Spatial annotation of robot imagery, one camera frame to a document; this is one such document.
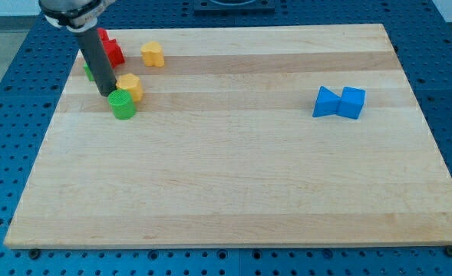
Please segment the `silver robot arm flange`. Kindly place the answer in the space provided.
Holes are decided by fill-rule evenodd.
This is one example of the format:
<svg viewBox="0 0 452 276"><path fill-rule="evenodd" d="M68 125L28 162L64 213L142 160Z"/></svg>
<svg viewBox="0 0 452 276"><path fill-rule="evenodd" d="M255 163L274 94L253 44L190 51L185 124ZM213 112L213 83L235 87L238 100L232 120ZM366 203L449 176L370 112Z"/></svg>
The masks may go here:
<svg viewBox="0 0 452 276"><path fill-rule="evenodd" d="M47 21L57 27L81 28L95 20L115 0L39 0Z"/></svg>

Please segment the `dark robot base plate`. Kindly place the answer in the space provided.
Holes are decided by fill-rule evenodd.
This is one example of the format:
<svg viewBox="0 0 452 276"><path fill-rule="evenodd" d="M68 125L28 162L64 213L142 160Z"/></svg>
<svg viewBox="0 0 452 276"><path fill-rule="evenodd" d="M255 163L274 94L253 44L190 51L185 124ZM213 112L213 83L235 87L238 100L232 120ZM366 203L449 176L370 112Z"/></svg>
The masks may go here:
<svg viewBox="0 0 452 276"><path fill-rule="evenodd" d="M192 0L192 3L195 14L275 11L275 0Z"/></svg>

